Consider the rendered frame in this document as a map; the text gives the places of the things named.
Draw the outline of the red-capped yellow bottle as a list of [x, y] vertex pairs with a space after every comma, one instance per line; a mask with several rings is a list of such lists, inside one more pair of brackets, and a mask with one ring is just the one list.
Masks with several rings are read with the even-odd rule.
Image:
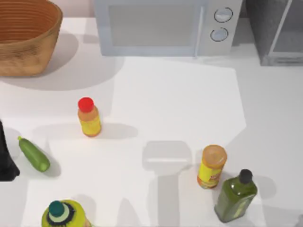
[[78, 101], [78, 118], [86, 136], [95, 137], [100, 134], [102, 125], [99, 111], [90, 97], [83, 97]]

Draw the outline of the orange and yellow can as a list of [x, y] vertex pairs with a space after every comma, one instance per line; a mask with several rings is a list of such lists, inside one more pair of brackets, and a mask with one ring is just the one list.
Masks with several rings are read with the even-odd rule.
[[205, 189], [214, 188], [219, 182], [226, 161], [227, 153], [223, 147], [217, 144], [206, 146], [197, 173], [198, 184]]

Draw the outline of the pale microwave oven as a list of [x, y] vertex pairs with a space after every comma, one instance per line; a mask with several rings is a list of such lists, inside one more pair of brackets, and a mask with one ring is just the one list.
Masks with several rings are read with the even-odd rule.
[[[243, 0], [94, 0], [93, 9], [104, 56], [194, 56], [200, 8], [204, 9], [198, 57], [228, 54]], [[225, 23], [217, 9], [230, 8]], [[225, 28], [222, 42], [210, 38]]]

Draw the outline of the microwave knob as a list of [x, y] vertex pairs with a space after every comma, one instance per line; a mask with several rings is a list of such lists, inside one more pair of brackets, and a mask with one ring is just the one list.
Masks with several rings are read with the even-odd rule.
[[213, 30], [210, 33], [210, 38], [214, 41], [214, 42], [222, 42], [224, 41], [227, 37], [229, 36], [229, 32], [227, 29], [225, 28], [220, 28], [217, 30]]
[[230, 8], [217, 9], [214, 13], [214, 19], [218, 23], [225, 23], [233, 16], [233, 11]]

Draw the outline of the dark green square bottle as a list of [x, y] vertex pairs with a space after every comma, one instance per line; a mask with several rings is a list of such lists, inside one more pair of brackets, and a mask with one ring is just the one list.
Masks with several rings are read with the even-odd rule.
[[218, 219], [228, 223], [241, 218], [257, 193], [253, 174], [248, 169], [242, 169], [238, 176], [225, 180], [214, 206]]

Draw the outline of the green cucumber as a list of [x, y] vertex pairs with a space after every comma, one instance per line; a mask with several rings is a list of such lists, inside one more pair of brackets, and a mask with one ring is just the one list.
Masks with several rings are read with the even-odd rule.
[[51, 164], [48, 157], [32, 142], [19, 136], [18, 145], [35, 170], [45, 172], [50, 168]]

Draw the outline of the yellow-green bottle with teal cap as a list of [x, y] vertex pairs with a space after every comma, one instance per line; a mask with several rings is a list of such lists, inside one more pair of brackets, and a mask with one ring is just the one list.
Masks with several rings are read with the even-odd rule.
[[94, 227], [83, 207], [74, 200], [52, 201], [44, 211], [41, 227]]

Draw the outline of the brown woven basket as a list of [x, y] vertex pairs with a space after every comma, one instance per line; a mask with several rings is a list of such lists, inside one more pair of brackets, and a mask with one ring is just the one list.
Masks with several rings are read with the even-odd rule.
[[0, 0], [0, 76], [43, 72], [62, 19], [62, 10], [50, 0]]

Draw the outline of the grey cabinet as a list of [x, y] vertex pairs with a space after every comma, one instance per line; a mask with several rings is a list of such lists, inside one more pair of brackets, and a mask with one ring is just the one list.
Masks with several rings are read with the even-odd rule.
[[246, 0], [261, 66], [303, 66], [303, 0]]

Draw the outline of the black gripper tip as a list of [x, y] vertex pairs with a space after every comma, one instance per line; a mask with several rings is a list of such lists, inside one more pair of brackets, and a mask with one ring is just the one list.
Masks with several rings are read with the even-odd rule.
[[19, 175], [20, 170], [9, 153], [3, 124], [0, 120], [0, 182], [11, 182]]

